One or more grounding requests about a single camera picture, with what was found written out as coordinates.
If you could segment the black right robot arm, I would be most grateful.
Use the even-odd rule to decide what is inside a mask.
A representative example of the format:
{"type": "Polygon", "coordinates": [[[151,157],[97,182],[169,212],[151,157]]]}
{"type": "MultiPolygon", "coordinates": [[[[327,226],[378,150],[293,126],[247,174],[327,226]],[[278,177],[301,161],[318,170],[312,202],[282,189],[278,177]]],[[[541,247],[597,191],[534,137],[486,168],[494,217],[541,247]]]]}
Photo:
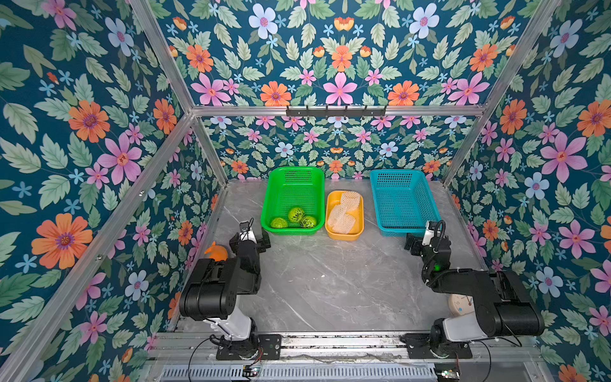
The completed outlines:
{"type": "Polygon", "coordinates": [[[471,297],[474,310],[434,322],[430,346],[444,346],[495,337],[536,337],[544,332],[544,319],[530,294],[513,271],[489,272],[450,267],[450,239],[441,234],[408,234],[405,249],[423,261],[423,283],[439,294],[471,297]]]}

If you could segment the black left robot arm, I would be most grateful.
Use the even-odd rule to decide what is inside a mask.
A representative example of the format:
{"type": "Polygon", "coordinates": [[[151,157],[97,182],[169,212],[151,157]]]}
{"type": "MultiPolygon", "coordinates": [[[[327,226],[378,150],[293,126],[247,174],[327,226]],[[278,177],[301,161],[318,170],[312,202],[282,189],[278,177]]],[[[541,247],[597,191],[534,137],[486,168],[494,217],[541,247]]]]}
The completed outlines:
{"type": "Polygon", "coordinates": [[[206,322],[227,342],[258,343],[255,321],[238,307],[239,297],[255,295],[262,282],[260,254],[270,248],[266,231],[239,232],[230,240],[235,256],[225,260],[200,259],[179,299],[180,315],[206,322]]]}

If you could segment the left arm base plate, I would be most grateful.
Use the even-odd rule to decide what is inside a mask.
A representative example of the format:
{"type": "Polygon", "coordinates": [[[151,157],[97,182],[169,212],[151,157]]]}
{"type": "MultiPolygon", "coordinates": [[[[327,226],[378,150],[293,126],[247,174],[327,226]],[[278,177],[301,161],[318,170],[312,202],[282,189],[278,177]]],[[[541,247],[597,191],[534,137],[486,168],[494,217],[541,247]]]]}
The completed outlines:
{"type": "Polygon", "coordinates": [[[218,345],[217,361],[277,361],[283,337],[280,334],[256,334],[246,340],[229,342],[224,338],[218,345]]]}

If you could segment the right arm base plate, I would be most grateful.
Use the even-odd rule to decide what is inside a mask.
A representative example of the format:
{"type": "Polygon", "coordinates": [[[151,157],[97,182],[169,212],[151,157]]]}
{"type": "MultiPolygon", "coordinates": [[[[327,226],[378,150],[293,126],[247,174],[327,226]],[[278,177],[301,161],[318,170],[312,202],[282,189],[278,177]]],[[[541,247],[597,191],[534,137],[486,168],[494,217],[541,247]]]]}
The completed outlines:
{"type": "Polygon", "coordinates": [[[466,342],[439,342],[429,334],[403,334],[399,340],[406,346],[410,359],[471,359],[473,353],[466,342]]]}

